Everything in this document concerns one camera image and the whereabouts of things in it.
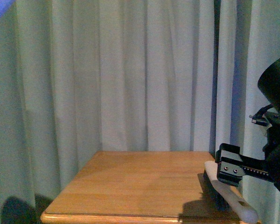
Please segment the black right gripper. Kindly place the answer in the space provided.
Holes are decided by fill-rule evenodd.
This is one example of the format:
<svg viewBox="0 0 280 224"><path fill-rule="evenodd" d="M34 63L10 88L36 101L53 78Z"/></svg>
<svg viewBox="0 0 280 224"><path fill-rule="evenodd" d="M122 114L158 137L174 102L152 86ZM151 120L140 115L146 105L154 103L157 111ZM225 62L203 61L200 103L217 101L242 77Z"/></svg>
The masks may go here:
<svg viewBox="0 0 280 224"><path fill-rule="evenodd" d="M217 179L231 186L238 186L243 176L248 175L273 182L265 160L240 154L240 147L222 143L216 152Z"/></svg>

